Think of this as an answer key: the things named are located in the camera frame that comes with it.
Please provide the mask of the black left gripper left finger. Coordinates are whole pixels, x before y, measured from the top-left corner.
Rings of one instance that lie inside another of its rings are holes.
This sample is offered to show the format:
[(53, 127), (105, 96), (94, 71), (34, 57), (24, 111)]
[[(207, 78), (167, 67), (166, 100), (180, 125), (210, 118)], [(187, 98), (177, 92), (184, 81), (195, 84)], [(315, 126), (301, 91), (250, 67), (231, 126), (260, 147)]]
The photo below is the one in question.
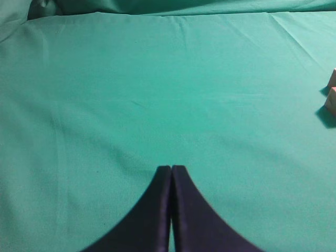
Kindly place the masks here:
[(159, 166), (125, 217), (84, 251), (168, 251), (171, 168)]

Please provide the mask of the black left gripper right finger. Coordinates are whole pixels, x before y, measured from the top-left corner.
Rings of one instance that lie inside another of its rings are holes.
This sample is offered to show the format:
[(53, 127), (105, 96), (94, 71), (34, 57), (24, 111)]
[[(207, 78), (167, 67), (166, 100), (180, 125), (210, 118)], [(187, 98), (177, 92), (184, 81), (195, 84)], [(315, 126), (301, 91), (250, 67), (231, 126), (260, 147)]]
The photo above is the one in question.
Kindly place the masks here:
[(212, 209), (185, 166), (172, 167), (171, 191), (176, 251), (260, 251)]

